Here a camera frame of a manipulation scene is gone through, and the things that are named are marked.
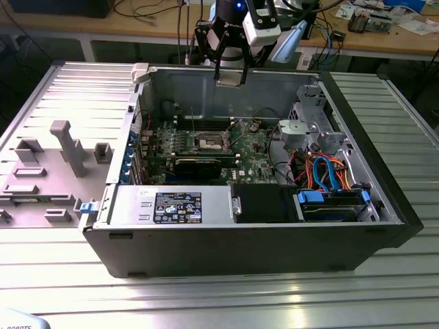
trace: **wooden table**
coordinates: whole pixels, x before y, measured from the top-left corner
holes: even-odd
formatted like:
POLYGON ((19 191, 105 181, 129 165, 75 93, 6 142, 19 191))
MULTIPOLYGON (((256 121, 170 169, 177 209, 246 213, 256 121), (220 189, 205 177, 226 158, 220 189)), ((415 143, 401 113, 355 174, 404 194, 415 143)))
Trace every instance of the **wooden table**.
MULTIPOLYGON (((153 0, 133 0, 135 6, 151 4, 153 0)), ((145 8, 144 13, 159 11, 176 4, 174 0, 164 0, 160 5, 145 8)), ((9 13, 31 35, 54 38, 73 38, 80 41, 86 61, 94 62, 95 55, 91 47, 92 40, 125 41, 139 43, 177 43, 177 9, 171 9, 156 15, 154 24, 145 23, 132 17, 124 17, 112 11, 106 19, 90 19, 76 16, 56 16, 42 14, 16 14, 7 4, 9 13)), ((119 6, 119 11, 132 14, 129 1, 119 6)), ((182 10, 181 42, 186 38, 186 8, 182 10)), ((210 6, 204 6, 203 19, 208 19, 210 6)), ((427 14, 439 14, 438 9, 426 8, 427 14)), ((335 18, 337 10, 326 11, 328 21, 334 29, 346 33, 342 55, 376 58, 397 58, 407 60, 430 60, 439 45, 439 34, 418 36, 399 26, 393 26, 389 34, 368 32, 354 34, 347 30, 347 20, 335 18)), ((190 29, 200 16, 200 6, 192 5, 190 11, 190 29)), ((0 34, 23 34, 5 15, 0 12, 0 34)), ((298 51, 310 56, 325 46, 318 29, 313 29, 309 40, 302 40, 298 51)))

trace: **warning label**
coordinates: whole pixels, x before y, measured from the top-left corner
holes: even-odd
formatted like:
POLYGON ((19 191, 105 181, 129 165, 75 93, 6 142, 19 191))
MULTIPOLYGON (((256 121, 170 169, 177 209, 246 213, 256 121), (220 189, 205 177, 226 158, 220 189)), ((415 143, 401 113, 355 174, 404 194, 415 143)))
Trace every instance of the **warning label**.
POLYGON ((201 193, 156 193, 154 223, 202 223, 201 193))

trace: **motherboard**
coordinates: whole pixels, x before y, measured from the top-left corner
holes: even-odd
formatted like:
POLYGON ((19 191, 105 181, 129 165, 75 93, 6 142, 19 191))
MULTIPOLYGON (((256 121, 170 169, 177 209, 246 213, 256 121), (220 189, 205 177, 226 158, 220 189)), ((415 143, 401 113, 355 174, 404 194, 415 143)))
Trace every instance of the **motherboard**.
POLYGON ((142 132, 145 184, 276 183, 257 120, 165 121, 142 132))

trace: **circuit board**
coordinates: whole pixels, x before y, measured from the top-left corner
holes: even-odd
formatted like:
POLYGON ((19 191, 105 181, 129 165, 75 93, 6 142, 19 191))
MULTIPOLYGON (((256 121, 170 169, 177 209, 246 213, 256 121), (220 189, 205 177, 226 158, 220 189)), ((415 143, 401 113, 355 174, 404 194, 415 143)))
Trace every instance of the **circuit board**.
POLYGON ((218 129, 182 130, 164 122, 142 139, 143 163, 147 171, 144 174, 147 178, 145 183, 276 184, 266 154, 267 132, 265 129, 251 132, 253 124, 252 121, 234 122, 233 128, 225 134, 218 129), (216 159, 222 164, 221 173, 218 178, 210 180, 176 179, 174 164, 181 158, 216 159))

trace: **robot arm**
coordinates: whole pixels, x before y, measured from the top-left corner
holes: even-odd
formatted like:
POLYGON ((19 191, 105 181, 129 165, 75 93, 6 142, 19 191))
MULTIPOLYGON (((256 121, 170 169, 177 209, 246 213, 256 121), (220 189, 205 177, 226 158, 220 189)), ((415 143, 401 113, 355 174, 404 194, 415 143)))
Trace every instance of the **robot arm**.
POLYGON ((195 27, 202 57, 215 65, 214 79, 220 78, 222 63, 238 64, 243 67, 241 84, 245 84, 249 68, 265 63, 280 35, 273 0, 217 0, 213 20, 195 27), (251 47, 262 48, 254 56, 251 47))

